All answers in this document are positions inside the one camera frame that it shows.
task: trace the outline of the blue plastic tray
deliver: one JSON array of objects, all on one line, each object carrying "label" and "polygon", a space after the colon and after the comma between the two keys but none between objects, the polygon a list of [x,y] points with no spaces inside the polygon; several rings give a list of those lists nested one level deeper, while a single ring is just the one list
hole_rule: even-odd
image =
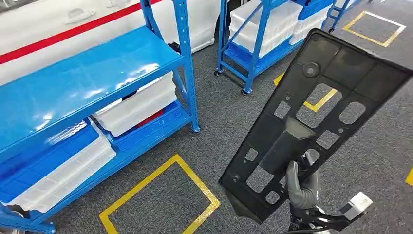
[{"label": "blue plastic tray", "polygon": [[[284,52],[286,48],[290,47],[291,45],[288,44],[291,37],[287,38],[285,41],[281,42],[277,47],[275,47],[272,51],[268,52],[262,58],[258,57],[257,64],[255,65],[255,70],[262,70],[265,69],[266,65],[272,62],[274,57],[283,57],[285,56]],[[236,55],[238,57],[237,61],[243,61],[244,64],[240,64],[244,69],[249,69],[251,66],[250,62],[252,60],[252,53],[244,48],[243,46],[237,45],[235,43],[230,43],[228,47],[228,51],[231,55]]]},{"label": "blue plastic tray", "polygon": [[312,16],[318,11],[326,8],[327,6],[333,4],[333,0],[311,0],[307,5],[305,5],[306,0],[297,0],[295,3],[303,6],[300,14],[298,15],[298,20],[304,20],[307,17]]},{"label": "blue plastic tray", "polygon": [[0,164],[0,200],[10,202],[98,137],[85,119]]},{"label": "blue plastic tray", "polygon": [[113,137],[111,132],[103,129],[97,121],[95,121],[95,123],[98,124],[98,127],[103,131],[106,138],[115,148],[119,151],[125,151],[131,146],[139,143],[142,139],[145,139],[147,136],[157,134],[156,130],[160,129],[159,126],[167,125],[182,115],[188,114],[182,108],[179,101],[174,101],[164,108],[164,113],[161,116],[141,127],[133,127],[118,137]]}]

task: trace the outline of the car door handle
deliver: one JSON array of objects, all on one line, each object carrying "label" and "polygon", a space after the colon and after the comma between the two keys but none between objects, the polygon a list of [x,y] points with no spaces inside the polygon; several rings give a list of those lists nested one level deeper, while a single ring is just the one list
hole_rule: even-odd
[{"label": "car door handle", "polygon": [[83,10],[82,8],[76,8],[67,13],[67,19],[65,24],[77,23],[81,20],[87,19],[96,14],[96,10],[89,9]]},{"label": "car door handle", "polygon": [[128,5],[131,2],[131,0],[107,0],[106,2],[106,7],[107,8],[112,8],[112,7],[119,7],[123,8],[126,5]]}]

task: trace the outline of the black cable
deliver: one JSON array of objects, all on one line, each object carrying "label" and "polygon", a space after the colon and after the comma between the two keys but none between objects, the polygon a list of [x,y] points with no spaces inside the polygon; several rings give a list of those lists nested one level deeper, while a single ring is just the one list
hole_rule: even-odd
[{"label": "black cable", "polygon": [[317,229],[312,229],[312,230],[295,230],[295,231],[287,231],[287,232],[283,232],[280,234],[305,234],[305,233],[317,233],[317,232],[322,232],[322,231],[326,231],[329,228],[317,228]]}]

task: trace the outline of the white plastic storage bin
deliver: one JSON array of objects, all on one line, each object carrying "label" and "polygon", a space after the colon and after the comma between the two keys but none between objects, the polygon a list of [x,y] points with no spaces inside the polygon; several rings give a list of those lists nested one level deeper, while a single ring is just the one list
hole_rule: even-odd
[{"label": "white plastic storage bin", "polygon": [[[233,29],[231,26],[229,27],[229,31],[230,31],[231,36],[234,35],[236,32],[236,30]],[[288,39],[291,35],[293,35],[293,32],[294,32],[294,25],[280,32],[279,34],[275,35],[275,37],[273,37],[272,39],[266,42],[263,41],[263,43],[261,44],[261,50],[260,50],[259,57],[262,58],[264,55],[266,55],[268,52],[273,50],[283,41]],[[251,53],[254,52],[255,37],[248,37],[247,35],[244,35],[243,33],[239,33],[236,36],[236,38],[234,38],[233,42],[249,50]]]},{"label": "white plastic storage bin", "polygon": [[[344,6],[344,3],[346,2],[346,0],[337,0],[335,6],[342,8]],[[353,5],[356,2],[356,0],[350,0],[346,9],[349,8],[351,5]]]},{"label": "white plastic storage bin", "polygon": [[311,29],[321,28],[322,23],[324,22],[324,20],[325,19],[321,19],[318,22],[315,22],[315,23],[307,26],[306,28],[302,29],[301,31],[294,33],[292,38],[290,39],[289,44],[294,45],[294,44],[298,43],[299,41],[301,41],[302,39],[304,39],[307,36],[308,32],[310,32]]},{"label": "white plastic storage bin", "polygon": [[108,163],[116,153],[101,131],[92,126],[99,133],[98,139],[6,205],[45,213]]},{"label": "white plastic storage bin", "polygon": [[304,20],[299,20],[296,24],[294,29],[294,33],[302,32],[303,30],[307,29],[308,27],[318,23],[320,20],[324,20],[327,18],[327,12],[331,8],[332,5],[327,6],[326,8],[318,11],[317,13],[313,14],[310,17],[307,17]]},{"label": "white plastic storage bin", "polygon": [[141,87],[136,94],[93,114],[102,127],[118,137],[176,100],[173,72]]},{"label": "white plastic storage bin", "polygon": [[[260,0],[252,0],[237,9],[231,11],[231,28],[237,31],[245,22],[246,18],[260,4]],[[274,8],[270,12],[267,26],[265,28],[263,44],[272,40],[276,35],[295,25],[298,21],[298,15],[302,10],[302,6],[292,1],[287,1],[282,5]],[[242,34],[249,38],[257,37],[258,27],[260,25],[262,8],[255,13],[251,20],[241,30]]]}]

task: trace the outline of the red stripe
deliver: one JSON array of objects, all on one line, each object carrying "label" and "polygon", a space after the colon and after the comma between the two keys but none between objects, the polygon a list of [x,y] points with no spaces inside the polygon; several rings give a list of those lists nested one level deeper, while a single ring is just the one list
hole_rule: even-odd
[{"label": "red stripe", "polygon": [[[154,3],[157,3],[157,2],[160,2],[160,1],[162,1],[162,0],[151,0],[151,3],[154,4]],[[49,38],[40,40],[40,41],[35,42],[33,44],[26,45],[26,46],[21,47],[17,50],[10,51],[8,53],[0,55],[0,64],[3,64],[5,62],[8,62],[8,61],[11,61],[11,60],[14,60],[14,59],[17,59],[19,57],[22,57],[22,56],[27,55],[29,53],[32,53],[34,51],[40,50],[40,49],[42,49],[44,47],[47,47],[49,45],[53,45],[53,44],[58,43],[60,41],[71,38],[73,36],[79,35],[81,33],[84,33],[86,31],[89,31],[89,30],[94,29],[96,27],[99,27],[99,26],[101,26],[105,23],[111,22],[111,21],[116,20],[120,17],[123,17],[125,15],[130,14],[130,13],[133,13],[135,11],[138,11],[140,9],[142,9],[141,4],[137,3],[135,5],[132,5],[132,6],[129,6],[127,8],[124,8],[122,10],[116,11],[116,12],[111,13],[107,16],[102,17],[102,18],[98,18],[98,19],[90,21],[86,24],[83,24],[83,25],[80,25],[78,27],[69,29],[65,32],[56,34],[54,36],[51,36]]]}]

